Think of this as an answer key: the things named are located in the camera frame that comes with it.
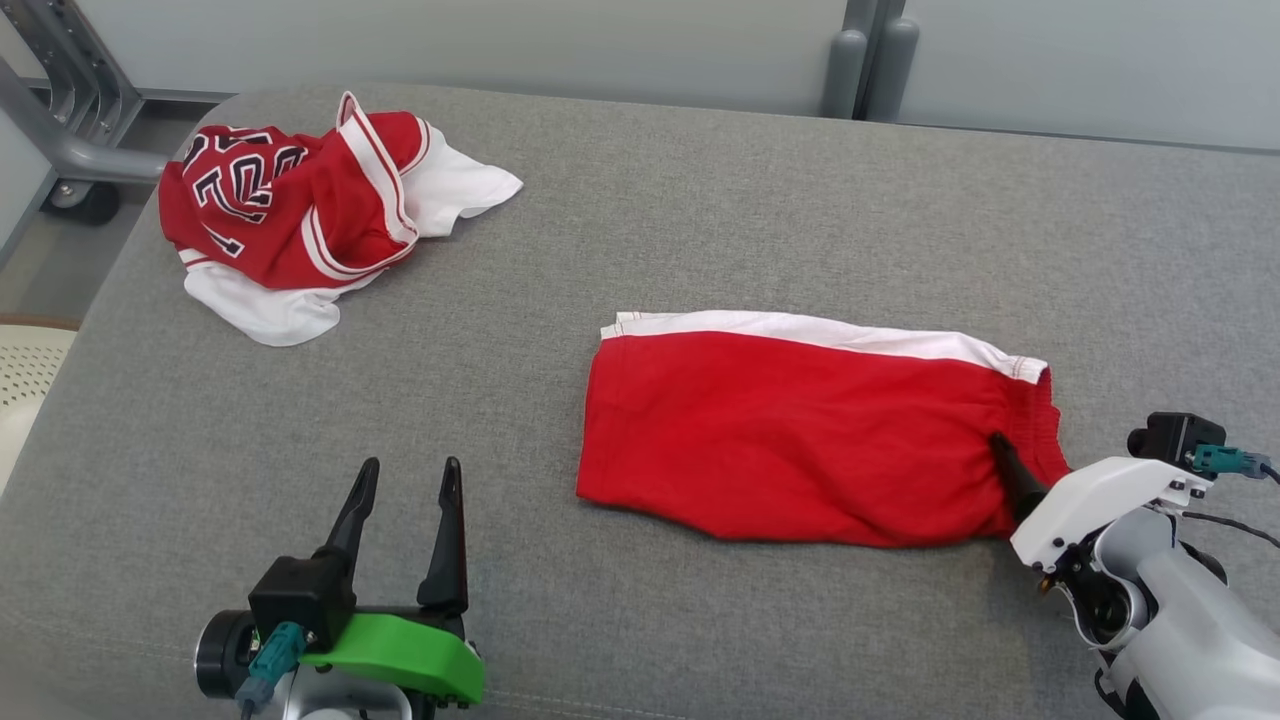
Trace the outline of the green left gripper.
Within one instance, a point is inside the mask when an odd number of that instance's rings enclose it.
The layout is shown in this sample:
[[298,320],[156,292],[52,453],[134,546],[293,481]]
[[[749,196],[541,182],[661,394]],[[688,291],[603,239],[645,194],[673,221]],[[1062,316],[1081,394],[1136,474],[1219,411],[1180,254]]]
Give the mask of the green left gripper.
[[[320,559],[342,562],[342,575],[353,579],[364,525],[375,505],[380,461],[367,457]],[[438,503],[442,511],[428,574],[419,584],[417,602],[428,612],[466,612],[468,609],[465,539],[463,473],[457,457],[445,460]],[[429,698],[465,706],[483,702],[485,665],[472,646],[457,634],[393,612],[357,612],[328,652],[307,652],[300,664],[415,691]]]

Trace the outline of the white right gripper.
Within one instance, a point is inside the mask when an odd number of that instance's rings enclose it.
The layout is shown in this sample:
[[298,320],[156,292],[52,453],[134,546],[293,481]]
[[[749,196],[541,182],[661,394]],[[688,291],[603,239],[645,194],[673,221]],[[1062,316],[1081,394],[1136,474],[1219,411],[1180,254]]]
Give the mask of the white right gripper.
[[1011,536],[1023,565],[1053,573],[1071,544],[1119,518],[1152,506],[1181,511],[1203,498],[1213,482],[1155,459],[1107,457],[1066,474],[1047,492],[1001,433],[989,437],[989,451],[1006,505],[1018,523]]

